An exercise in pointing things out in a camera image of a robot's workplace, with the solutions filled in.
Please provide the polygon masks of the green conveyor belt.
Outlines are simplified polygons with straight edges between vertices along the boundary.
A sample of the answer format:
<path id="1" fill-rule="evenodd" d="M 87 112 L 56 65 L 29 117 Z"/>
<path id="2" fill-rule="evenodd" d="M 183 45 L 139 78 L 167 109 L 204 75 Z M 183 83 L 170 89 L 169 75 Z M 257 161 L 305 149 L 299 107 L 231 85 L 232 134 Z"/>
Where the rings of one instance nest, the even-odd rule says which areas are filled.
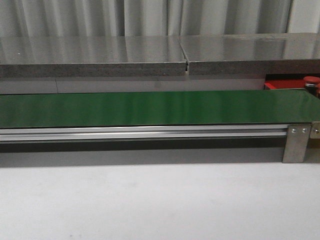
<path id="1" fill-rule="evenodd" d="M 0 97 L 0 126 L 119 127 L 291 124 L 320 119 L 305 90 L 17 94 Z"/>

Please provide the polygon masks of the red mushroom push button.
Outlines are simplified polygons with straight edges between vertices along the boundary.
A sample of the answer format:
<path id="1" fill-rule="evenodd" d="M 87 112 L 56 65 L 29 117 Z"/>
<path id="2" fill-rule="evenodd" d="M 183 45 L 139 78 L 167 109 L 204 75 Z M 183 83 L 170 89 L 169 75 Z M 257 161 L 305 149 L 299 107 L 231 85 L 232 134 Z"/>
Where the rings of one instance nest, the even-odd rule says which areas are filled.
<path id="1" fill-rule="evenodd" d="M 303 81 L 304 89 L 308 91 L 310 94 L 316 96 L 320 84 L 320 78 L 316 76 L 305 76 L 303 78 Z"/>

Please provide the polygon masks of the aluminium conveyor side rail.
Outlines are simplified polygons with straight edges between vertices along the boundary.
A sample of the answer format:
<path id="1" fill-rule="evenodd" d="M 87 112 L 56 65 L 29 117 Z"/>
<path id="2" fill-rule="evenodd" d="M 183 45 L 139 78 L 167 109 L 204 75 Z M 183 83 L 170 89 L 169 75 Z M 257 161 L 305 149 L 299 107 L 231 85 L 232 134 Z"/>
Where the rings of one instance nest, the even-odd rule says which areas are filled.
<path id="1" fill-rule="evenodd" d="M 287 124 L 218 124 L 67 128 L 7 128 L 0 130 L 0 141 L 74 141 L 122 139 L 175 139 L 210 137 L 286 136 Z"/>

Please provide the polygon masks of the left steel table top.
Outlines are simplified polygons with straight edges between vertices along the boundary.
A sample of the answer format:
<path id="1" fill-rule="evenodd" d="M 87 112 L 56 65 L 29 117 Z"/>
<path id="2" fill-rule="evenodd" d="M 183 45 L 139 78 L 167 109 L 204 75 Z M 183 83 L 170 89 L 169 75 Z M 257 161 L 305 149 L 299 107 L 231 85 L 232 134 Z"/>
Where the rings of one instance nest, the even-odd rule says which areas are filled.
<path id="1" fill-rule="evenodd" d="M 183 76 L 174 36 L 2 37 L 2 78 Z"/>

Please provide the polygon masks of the steel table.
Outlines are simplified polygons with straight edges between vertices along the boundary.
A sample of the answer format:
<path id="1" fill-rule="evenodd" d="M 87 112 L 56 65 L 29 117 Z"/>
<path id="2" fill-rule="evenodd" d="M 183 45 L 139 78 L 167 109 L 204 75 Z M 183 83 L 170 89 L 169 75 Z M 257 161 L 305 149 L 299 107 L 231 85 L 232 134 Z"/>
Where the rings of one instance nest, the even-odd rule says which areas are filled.
<path id="1" fill-rule="evenodd" d="M 174 36 L 2 37 L 2 78 L 183 76 Z"/>
<path id="2" fill-rule="evenodd" d="M 318 33 L 190 35 L 179 42 L 194 76 L 320 72 Z"/>

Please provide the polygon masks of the steel end bracket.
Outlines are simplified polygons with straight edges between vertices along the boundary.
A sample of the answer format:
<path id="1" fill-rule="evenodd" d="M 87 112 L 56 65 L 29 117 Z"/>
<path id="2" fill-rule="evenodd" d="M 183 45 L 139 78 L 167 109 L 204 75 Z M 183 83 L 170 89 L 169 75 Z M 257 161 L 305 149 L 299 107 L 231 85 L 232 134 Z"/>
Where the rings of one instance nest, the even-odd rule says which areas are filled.
<path id="1" fill-rule="evenodd" d="M 311 124 L 310 139 L 320 139 L 320 121 L 314 121 Z"/>

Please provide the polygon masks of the grey pleated curtain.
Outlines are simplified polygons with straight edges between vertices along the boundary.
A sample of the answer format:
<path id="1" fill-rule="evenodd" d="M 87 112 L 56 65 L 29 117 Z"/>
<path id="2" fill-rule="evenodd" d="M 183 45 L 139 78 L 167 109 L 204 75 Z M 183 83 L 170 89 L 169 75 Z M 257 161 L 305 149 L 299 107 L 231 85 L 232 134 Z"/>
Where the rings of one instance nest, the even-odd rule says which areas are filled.
<path id="1" fill-rule="evenodd" d="M 2 37 L 318 33 L 317 0 L 3 0 Z"/>

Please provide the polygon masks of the right steel table top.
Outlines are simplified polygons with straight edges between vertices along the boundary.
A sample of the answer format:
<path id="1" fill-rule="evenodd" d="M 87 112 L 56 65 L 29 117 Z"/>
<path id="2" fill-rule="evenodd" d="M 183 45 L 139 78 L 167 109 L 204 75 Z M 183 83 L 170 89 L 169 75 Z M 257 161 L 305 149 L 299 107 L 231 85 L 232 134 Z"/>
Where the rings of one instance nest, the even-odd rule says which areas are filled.
<path id="1" fill-rule="evenodd" d="M 194 76 L 320 72 L 318 33 L 190 35 L 179 42 Z"/>

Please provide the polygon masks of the red plastic tray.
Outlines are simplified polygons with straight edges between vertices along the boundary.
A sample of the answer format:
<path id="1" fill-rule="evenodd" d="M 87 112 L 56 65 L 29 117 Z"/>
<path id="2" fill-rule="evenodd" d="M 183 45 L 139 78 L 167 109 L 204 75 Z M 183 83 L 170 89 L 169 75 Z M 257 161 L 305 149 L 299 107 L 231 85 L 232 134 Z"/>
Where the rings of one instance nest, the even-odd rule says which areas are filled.
<path id="1" fill-rule="evenodd" d="M 320 77 L 320 74 L 319 73 L 268 74 L 264 82 L 264 89 L 265 90 L 305 90 L 303 78 L 306 76 Z"/>

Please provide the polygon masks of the steel conveyor support bracket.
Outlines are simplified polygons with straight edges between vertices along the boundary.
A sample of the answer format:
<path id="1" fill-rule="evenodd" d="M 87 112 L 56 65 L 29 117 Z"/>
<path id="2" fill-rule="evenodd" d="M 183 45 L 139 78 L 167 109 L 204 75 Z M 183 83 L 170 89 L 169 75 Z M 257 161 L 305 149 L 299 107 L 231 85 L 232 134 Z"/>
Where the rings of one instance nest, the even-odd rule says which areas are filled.
<path id="1" fill-rule="evenodd" d="M 291 124 L 288 126 L 282 158 L 284 164 L 304 162 L 310 131 L 310 124 Z"/>

